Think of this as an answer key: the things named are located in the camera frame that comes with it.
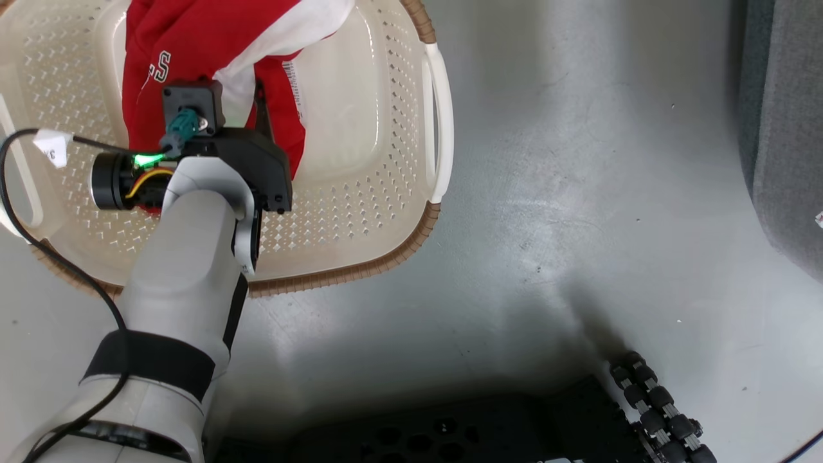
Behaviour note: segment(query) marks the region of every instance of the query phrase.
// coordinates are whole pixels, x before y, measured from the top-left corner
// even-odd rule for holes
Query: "black band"
[[[128,331],[127,342],[131,376],[178,387],[202,402],[215,367],[206,353],[183,341],[140,331]],[[108,333],[83,379],[122,373],[122,347],[121,332]]]
[[[246,302],[246,293],[249,292],[249,281],[245,275],[240,274],[237,279],[235,293],[231,296],[231,308],[229,309],[229,320],[226,321],[226,330],[223,331],[223,344],[231,350],[231,345],[235,342],[237,325],[240,323],[240,314],[243,313],[243,304]]]

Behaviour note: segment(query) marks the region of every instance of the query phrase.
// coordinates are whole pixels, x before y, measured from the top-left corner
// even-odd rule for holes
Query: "gray fabric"
[[[774,8],[752,201],[773,246],[823,281],[823,2]]]
[[[752,0],[746,11],[746,37],[740,76],[740,162],[751,195],[760,144],[760,117],[769,65],[774,2]]]

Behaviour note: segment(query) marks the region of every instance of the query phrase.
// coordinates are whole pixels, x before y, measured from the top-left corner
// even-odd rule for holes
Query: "yellow wire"
[[[172,171],[171,169],[157,168],[157,169],[152,169],[152,170],[144,173],[143,175],[140,175],[140,177],[137,178],[137,181],[134,182],[134,186],[132,187],[132,190],[129,191],[128,194],[125,196],[125,199],[134,198],[134,195],[137,194],[137,191],[140,189],[140,187],[143,186],[144,183],[146,183],[146,180],[149,180],[151,177],[153,177],[155,175],[161,175],[161,174],[174,175],[174,171]]]

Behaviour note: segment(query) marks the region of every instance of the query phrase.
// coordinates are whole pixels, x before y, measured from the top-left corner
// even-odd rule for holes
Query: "white fabric stripe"
[[[214,79],[223,84],[226,127],[243,127],[254,103],[254,64],[266,56],[287,56],[337,32],[355,0],[301,0],[239,54]]]

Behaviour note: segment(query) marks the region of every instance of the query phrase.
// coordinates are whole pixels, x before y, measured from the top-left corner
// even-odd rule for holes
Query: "gray floor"
[[[823,286],[769,247],[737,159],[739,2],[428,4],[458,141],[435,233],[389,274],[249,302],[213,432],[550,391],[624,347],[723,462],[823,428]],[[5,455],[114,324],[19,241],[0,249]]]

